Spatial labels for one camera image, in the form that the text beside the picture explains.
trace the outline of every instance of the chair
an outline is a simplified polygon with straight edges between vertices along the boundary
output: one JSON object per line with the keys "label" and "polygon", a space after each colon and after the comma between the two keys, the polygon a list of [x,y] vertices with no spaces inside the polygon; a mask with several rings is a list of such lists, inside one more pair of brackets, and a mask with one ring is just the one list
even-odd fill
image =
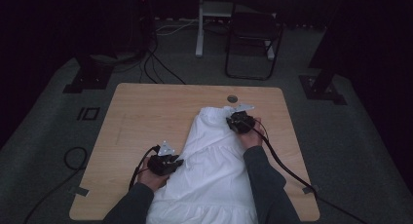
{"label": "chair", "polygon": [[[290,19],[293,0],[234,0],[226,45],[225,74],[231,78],[267,80],[273,75],[279,52],[284,24]],[[264,55],[277,41],[274,58],[268,75],[245,76],[230,74],[228,63],[232,37],[247,41],[260,41],[265,49]]]}

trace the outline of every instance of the chair leg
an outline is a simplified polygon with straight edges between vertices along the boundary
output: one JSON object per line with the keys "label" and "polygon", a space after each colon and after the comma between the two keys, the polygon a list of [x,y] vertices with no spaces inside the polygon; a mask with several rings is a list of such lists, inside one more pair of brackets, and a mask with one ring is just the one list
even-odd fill
{"label": "chair leg", "polygon": [[280,44],[282,43],[282,35],[283,35],[283,25],[282,25],[282,28],[280,30],[279,38],[277,40],[276,50],[274,51],[274,59],[273,59],[273,63],[271,64],[270,74],[268,74],[268,76],[265,78],[265,80],[270,78],[274,73],[274,68],[276,67],[277,57],[279,55]]}
{"label": "chair leg", "polygon": [[268,78],[270,78],[273,74],[274,71],[274,67],[275,67],[275,61],[276,61],[276,57],[273,59],[272,65],[271,65],[271,70],[270,70],[270,74],[266,77],[255,77],[255,76],[243,76],[243,75],[233,75],[230,74],[229,69],[228,69],[228,63],[229,63],[229,54],[230,54],[230,44],[231,44],[231,34],[229,35],[228,39],[227,39],[227,47],[226,47],[226,52],[227,55],[225,57],[225,75],[227,75],[230,78],[236,78],[236,79],[247,79],[247,80],[268,80]]}

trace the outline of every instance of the person's right hand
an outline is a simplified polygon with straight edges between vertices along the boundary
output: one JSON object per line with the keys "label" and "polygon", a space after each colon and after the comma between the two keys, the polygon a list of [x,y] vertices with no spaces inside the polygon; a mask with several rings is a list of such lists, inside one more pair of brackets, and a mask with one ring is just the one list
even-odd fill
{"label": "person's right hand", "polygon": [[159,188],[167,184],[170,174],[159,176],[148,168],[149,157],[143,161],[143,167],[137,176],[137,182],[148,186],[152,191],[156,192]]}
{"label": "person's right hand", "polygon": [[[261,118],[255,118],[254,128],[261,134],[264,134],[264,131],[261,129],[260,123]],[[254,130],[251,130],[244,134],[238,134],[238,138],[240,139],[240,142],[243,145],[244,149],[258,145],[262,146],[262,137]]]}

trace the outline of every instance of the white towel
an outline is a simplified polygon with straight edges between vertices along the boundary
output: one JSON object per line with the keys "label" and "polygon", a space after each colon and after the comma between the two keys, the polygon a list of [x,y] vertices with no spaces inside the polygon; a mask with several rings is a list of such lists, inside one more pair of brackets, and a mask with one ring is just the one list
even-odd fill
{"label": "white towel", "polygon": [[146,223],[257,223],[231,107],[201,109],[180,155],[184,164],[155,193]]}

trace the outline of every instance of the table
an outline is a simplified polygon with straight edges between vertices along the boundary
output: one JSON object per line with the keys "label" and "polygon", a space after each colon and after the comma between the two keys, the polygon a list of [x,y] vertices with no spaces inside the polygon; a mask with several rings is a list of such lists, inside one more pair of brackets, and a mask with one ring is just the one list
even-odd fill
{"label": "table", "polygon": [[[204,17],[219,17],[229,18],[232,12],[232,3],[219,2],[219,1],[204,1],[200,0],[198,11],[198,36],[197,46],[195,49],[195,56],[202,57],[204,54]],[[252,11],[251,9],[244,8],[244,11]],[[268,47],[270,41],[265,41],[265,46]],[[274,59],[274,51],[271,47],[267,51],[268,60]]]}
{"label": "table", "polygon": [[[227,100],[229,95],[237,103]],[[101,220],[128,192],[134,168],[152,146],[166,140],[180,154],[189,129],[201,108],[252,104],[251,116],[261,117],[269,138],[284,164],[310,183],[288,110],[278,88],[120,84],[113,95],[80,184],[88,196],[76,195],[70,217],[74,220]],[[313,194],[274,166],[287,180],[284,187],[303,221],[319,219]]]}

